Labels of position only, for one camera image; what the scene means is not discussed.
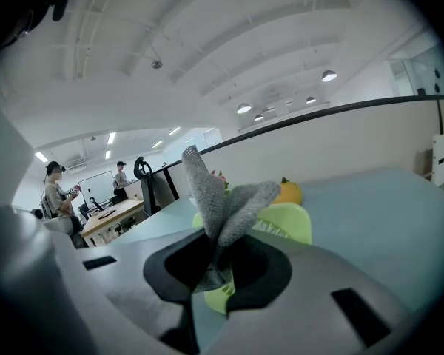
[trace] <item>white whiteboard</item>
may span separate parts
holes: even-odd
[[[89,209],[95,207],[89,200],[91,197],[94,197],[95,201],[100,204],[114,196],[112,171],[107,171],[103,174],[79,181],[79,186],[81,187],[82,197],[84,197]]]

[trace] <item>gray towel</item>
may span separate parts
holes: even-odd
[[[207,171],[195,146],[183,152],[182,161],[213,249],[212,261],[195,291],[210,291],[230,282],[230,264],[218,267],[221,255],[256,224],[258,211],[278,196],[280,186],[273,181],[236,186],[224,196],[225,182]]]

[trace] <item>wooden desk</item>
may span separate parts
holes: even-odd
[[[106,231],[110,226],[120,223],[125,218],[128,218],[136,212],[143,210],[143,207],[144,203],[142,200],[130,199],[122,201],[114,206],[110,206],[102,212],[90,217],[86,223],[86,226],[84,227],[84,230],[82,230],[81,235],[89,247],[105,245],[104,240],[99,234]],[[99,220],[99,217],[107,212],[111,212],[112,210],[115,210],[115,212],[108,217]]]

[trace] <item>yellow toy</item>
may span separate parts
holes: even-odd
[[[273,201],[273,204],[295,203],[301,205],[303,202],[303,192],[297,184],[291,183],[284,177],[280,186],[281,192],[278,197],[276,197],[275,201]]]

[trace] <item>person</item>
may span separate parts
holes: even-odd
[[[117,162],[117,174],[115,175],[115,183],[117,185],[117,188],[124,188],[125,186],[128,186],[127,176],[124,172],[124,166],[127,164],[122,162],[121,160]]]
[[[75,216],[72,201],[78,197],[79,190],[75,186],[67,193],[59,186],[62,180],[63,167],[58,162],[52,161],[46,167],[47,182],[44,186],[44,197],[53,217]]]

